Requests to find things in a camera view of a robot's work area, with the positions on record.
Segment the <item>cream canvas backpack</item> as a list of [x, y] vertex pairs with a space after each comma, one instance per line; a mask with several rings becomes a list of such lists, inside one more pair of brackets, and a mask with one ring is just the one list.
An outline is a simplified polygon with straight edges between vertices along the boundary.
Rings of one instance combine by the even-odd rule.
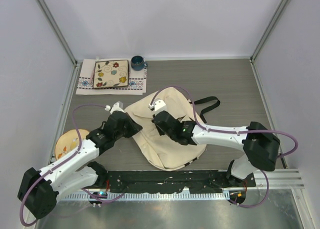
[[152, 123], [153, 112], [148, 107], [154, 96], [163, 100], [168, 112], [180, 122], [194, 119], [192, 102], [177, 89], [169, 87], [158, 95], [152, 93], [144, 97], [124, 110], [142, 126], [142, 130], [132, 138], [146, 160], [158, 169], [175, 171], [197, 160], [206, 150], [206, 145], [181, 145], [167, 135], [160, 135]]

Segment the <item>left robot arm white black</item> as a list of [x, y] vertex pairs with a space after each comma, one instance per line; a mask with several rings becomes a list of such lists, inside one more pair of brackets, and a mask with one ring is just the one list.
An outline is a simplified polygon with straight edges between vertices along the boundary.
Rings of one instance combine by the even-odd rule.
[[23, 210], [27, 208], [37, 220], [45, 217], [57, 204], [58, 192], [54, 186], [112, 148], [118, 139], [130, 138], [142, 129], [129, 114], [115, 111], [86, 139], [80, 140], [78, 148], [40, 170], [33, 167], [28, 169], [22, 177], [17, 195], [21, 201], [20, 215], [23, 216]]

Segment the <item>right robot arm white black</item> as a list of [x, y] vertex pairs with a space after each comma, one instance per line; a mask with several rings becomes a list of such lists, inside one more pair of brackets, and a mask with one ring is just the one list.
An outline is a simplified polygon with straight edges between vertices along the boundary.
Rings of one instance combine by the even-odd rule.
[[251, 173], [276, 168], [280, 140], [259, 122], [249, 126], [220, 127], [197, 124], [193, 120], [179, 121], [167, 111], [153, 116], [152, 123], [159, 134], [167, 135], [180, 145], [216, 145], [242, 151], [244, 155], [230, 162], [225, 179], [233, 187], [240, 186]]

